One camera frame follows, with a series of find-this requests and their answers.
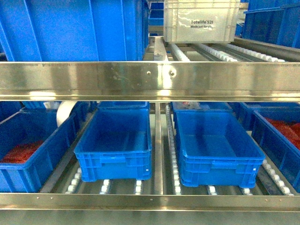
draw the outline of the metal shelf beam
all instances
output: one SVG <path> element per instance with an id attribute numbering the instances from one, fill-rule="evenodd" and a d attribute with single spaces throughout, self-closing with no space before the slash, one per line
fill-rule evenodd
<path id="1" fill-rule="evenodd" d="M 0 100 L 300 101 L 300 63 L 2 62 Z"/>

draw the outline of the white paper roll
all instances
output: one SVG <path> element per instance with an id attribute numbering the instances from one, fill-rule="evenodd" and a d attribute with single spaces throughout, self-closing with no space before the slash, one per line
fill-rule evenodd
<path id="1" fill-rule="evenodd" d="M 59 127 L 69 116 L 77 101 L 62 102 L 57 110 L 56 122 Z"/>

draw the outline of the metal shelf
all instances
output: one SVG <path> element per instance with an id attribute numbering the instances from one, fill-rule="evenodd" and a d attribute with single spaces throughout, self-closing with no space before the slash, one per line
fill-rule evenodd
<path id="1" fill-rule="evenodd" d="M 152 179 L 142 182 L 142 192 L 135 193 L 135 180 L 112 180 L 110 190 L 101 195 L 103 180 L 80 182 L 74 194 L 64 194 L 71 183 L 79 164 L 73 149 L 78 135 L 60 164 L 45 183 L 40 193 L 2 193 L 0 209 L 22 210 L 138 210 L 138 211 L 300 211 L 300 197 L 276 169 L 281 180 L 295 196 L 285 196 L 261 167 L 257 184 L 244 195 L 242 189 L 234 186 L 217 186 L 216 194 L 210 195 L 208 187 L 184 187 L 181 194 L 174 192 L 172 165 L 170 159 L 170 138 L 167 123 L 170 111 L 161 111 L 165 104 L 155 103 L 150 115 L 153 150 Z"/>
<path id="2" fill-rule="evenodd" d="M 162 43 L 160 37 L 154 40 Z M 156 102 L 152 104 L 154 110 L 150 117 L 155 146 L 153 176 L 142 182 L 139 194 L 135 180 L 110 181 L 110 188 L 105 194 L 100 193 L 106 181 L 80 182 L 74 194 L 65 194 L 79 166 L 73 149 L 81 131 L 40 193 L 1 193 L 0 209 L 299 212 L 298 193 L 269 159 L 268 163 L 294 195 L 284 195 L 264 167 L 259 171 L 255 188 L 250 190 L 252 195 L 233 186 L 214 187 L 214 194 L 211 192 L 214 188 L 188 188 L 179 184 L 180 195 L 176 192 L 170 158 L 173 124 L 170 123 L 168 107 L 165 110 L 166 103 L 160 102 L 300 101 L 300 63 L 293 62 L 300 56 L 297 50 L 278 46 L 266 48 L 261 43 L 253 45 L 240 39 L 233 44 L 256 51 L 260 49 L 261 53 L 267 53 L 264 50 L 268 49 L 272 56 L 290 62 L 244 62 L 256 59 L 220 45 L 211 45 L 212 50 L 199 50 L 195 45 L 177 45 L 179 51 L 175 52 L 170 45 L 155 44 L 152 40 L 145 59 L 164 61 L 0 63 L 1 100 Z M 182 54 L 192 55 L 197 62 L 172 61 Z M 215 62 L 228 57 L 238 62 Z"/>

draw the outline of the totelife label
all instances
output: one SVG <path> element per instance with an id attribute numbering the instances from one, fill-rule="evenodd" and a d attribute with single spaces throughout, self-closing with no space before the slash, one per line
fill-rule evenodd
<path id="1" fill-rule="evenodd" d="M 212 29 L 214 26 L 213 20 L 192 20 L 191 28 L 195 29 Z"/>

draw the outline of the plastic crate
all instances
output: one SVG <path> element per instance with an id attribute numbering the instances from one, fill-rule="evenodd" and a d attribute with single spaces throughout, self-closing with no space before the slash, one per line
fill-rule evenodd
<path id="1" fill-rule="evenodd" d="M 144 2 L 144 19 L 142 20 L 142 26 L 143 26 L 143 46 L 144 46 L 144 51 L 148 47 L 149 44 L 149 28 L 148 28 L 148 23 L 149 23 L 149 7 L 148 3 Z"/>
<path id="2" fill-rule="evenodd" d="M 181 112 L 233 112 L 226 102 L 190 102 L 189 105 L 183 102 L 172 102 L 171 106 L 175 128 L 177 128 L 177 114 Z"/>
<path id="3" fill-rule="evenodd" d="M 0 122 L 20 111 L 20 102 L 0 102 Z"/>
<path id="4" fill-rule="evenodd" d="M 265 155 L 231 113 L 183 112 L 177 122 L 183 185 L 255 186 Z"/>
<path id="5" fill-rule="evenodd" d="M 164 38 L 170 43 L 230 43 L 240 0 L 165 0 Z"/>
<path id="6" fill-rule="evenodd" d="M 240 102 L 227 102 L 227 103 L 232 108 L 235 118 L 238 119 L 240 113 Z"/>
<path id="7" fill-rule="evenodd" d="M 242 37 L 276 44 L 284 10 L 280 8 L 264 11 L 247 11 Z"/>
<path id="8" fill-rule="evenodd" d="M 26 109 L 58 109 L 61 101 L 49 101 L 49 102 L 38 102 L 38 101 L 22 101 Z"/>
<path id="9" fill-rule="evenodd" d="M 98 110 L 75 148 L 82 180 L 151 177 L 148 109 Z"/>
<path id="10" fill-rule="evenodd" d="M 98 105 L 99 109 L 150 109 L 149 102 L 107 101 Z"/>
<path id="11" fill-rule="evenodd" d="M 149 15 L 149 25 L 163 26 L 164 25 L 164 11 L 163 10 L 151 10 L 150 15 Z"/>
<path id="12" fill-rule="evenodd" d="M 300 3 L 282 8 L 284 14 L 276 44 L 300 48 Z"/>
<path id="13" fill-rule="evenodd" d="M 119 61 L 143 56 L 143 0 L 0 0 L 9 61 Z"/>
<path id="14" fill-rule="evenodd" d="M 18 144 L 44 143 L 23 164 L 0 163 L 0 192 L 37 192 L 70 147 L 87 111 L 87 104 L 57 128 L 56 110 L 22 110 L 0 123 L 0 159 Z"/>
<path id="15" fill-rule="evenodd" d="M 152 2 L 151 5 L 150 5 L 150 9 L 164 10 L 164 3 L 163 2 Z"/>
<path id="16" fill-rule="evenodd" d="M 242 33 L 243 33 L 243 29 L 244 29 L 244 26 L 241 26 L 239 24 L 236 25 L 236 30 L 235 30 L 235 35 L 236 36 L 241 36 Z"/>
<path id="17" fill-rule="evenodd" d="M 265 118 L 300 122 L 300 111 L 254 112 L 252 137 L 297 192 L 300 192 L 300 151 Z"/>
<path id="18" fill-rule="evenodd" d="M 297 2 L 300 0 L 249 0 L 248 10 L 270 9 Z"/>
<path id="19" fill-rule="evenodd" d="M 245 130 L 252 130 L 254 125 L 254 110 L 300 110 L 300 105 L 294 102 L 241 102 L 238 119 Z"/>

